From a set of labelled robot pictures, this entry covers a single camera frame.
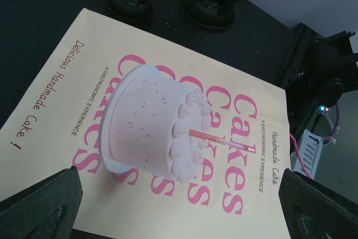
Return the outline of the cake print paper bag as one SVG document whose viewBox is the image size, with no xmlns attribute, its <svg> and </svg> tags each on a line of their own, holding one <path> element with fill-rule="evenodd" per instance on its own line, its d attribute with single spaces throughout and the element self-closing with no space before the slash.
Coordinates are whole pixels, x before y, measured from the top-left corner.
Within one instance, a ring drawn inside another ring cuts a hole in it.
<svg viewBox="0 0 358 239">
<path fill-rule="evenodd" d="M 1 200 L 63 169 L 76 229 L 289 238 L 281 88 L 83 9 L 1 129 Z"/>
</svg>

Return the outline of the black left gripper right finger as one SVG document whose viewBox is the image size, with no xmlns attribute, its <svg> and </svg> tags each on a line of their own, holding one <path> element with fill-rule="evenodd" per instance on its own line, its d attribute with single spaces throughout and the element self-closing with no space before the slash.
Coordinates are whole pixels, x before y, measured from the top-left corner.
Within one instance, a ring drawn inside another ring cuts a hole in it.
<svg viewBox="0 0 358 239">
<path fill-rule="evenodd" d="M 284 171 L 279 199 L 291 238 L 357 238 L 357 204 L 301 173 Z"/>
</svg>

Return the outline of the single black cup lid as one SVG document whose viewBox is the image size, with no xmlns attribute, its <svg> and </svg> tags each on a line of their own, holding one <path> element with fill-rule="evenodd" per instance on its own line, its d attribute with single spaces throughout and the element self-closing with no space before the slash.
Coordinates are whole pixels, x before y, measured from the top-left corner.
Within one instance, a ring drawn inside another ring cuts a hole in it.
<svg viewBox="0 0 358 239">
<path fill-rule="evenodd" d="M 150 0 L 107 0 L 107 13 L 113 19 L 135 27 L 144 27 L 152 19 Z"/>
</svg>

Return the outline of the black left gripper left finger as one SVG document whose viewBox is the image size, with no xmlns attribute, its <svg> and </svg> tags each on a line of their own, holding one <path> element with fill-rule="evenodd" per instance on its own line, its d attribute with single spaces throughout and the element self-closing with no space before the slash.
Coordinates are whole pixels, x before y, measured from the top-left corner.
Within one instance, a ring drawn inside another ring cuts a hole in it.
<svg viewBox="0 0 358 239">
<path fill-rule="evenodd" d="M 69 238 L 83 196 L 76 167 L 1 201 L 1 238 Z"/>
</svg>

